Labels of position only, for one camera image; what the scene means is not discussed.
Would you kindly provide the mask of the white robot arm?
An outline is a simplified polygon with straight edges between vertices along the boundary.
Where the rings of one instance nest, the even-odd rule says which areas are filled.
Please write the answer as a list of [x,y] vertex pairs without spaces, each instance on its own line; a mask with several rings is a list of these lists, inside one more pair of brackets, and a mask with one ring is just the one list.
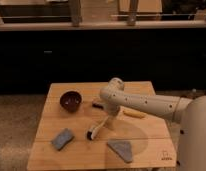
[[206,95],[189,99],[133,94],[124,88],[121,79],[112,78],[100,90],[105,110],[116,115],[124,106],[180,124],[176,171],[206,171]]

